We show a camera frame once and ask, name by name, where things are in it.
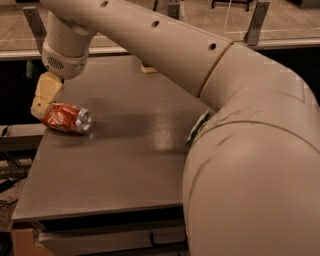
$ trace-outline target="drawer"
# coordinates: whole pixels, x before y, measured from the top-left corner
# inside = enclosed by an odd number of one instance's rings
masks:
[[[177,252],[187,248],[184,227],[158,228],[121,233],[103,233],[94,229],[77,232],[42,233],[39,242],[55,255],[141,251],[139,255]]]

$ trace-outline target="gray tabletop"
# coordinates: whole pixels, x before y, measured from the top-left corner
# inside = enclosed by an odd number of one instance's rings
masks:
[[[47,129],[13,215],[37,221],[182,204],[190,129],[206,107],[133,56],[90,58],[60,102],[94,119],[87,136]]]

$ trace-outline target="red and silver can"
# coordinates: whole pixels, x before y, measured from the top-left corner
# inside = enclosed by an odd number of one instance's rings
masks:
[[[83,134],[90,129],[92,118],[85,108],[65,103],[54,103],[51,110],[40,121],[59,131]]]

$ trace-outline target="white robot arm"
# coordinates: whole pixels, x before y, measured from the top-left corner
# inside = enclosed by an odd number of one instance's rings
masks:
[[[60,78],[82,71],[89,41],[101,32],[218,111],[185,165],[191,255],[320,254],[320,113],[300,77],[122,0],[41,2],[51,11],[43,62],[56,80],[50,97],[36,95],[35,115],[61,90]]]

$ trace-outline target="screw hole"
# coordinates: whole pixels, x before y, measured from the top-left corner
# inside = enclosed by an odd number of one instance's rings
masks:
[[[108,1],[103,1],[101,4],[100,4],[100,7],[101,8],[104,8],[104,7],[106,7],[107,5],[108,5]]]
[[[216,44],[211,44],[211,45],[209,46],[209,50],[210,50],[210,51],[213,51],[214,49],[216,49],[216,47],[217,47]]]
[[[154,28],[158,27],[159,23],[160,22],[158,20],[156,20],[155,22],[152,23],[152,27],[154,27]]]

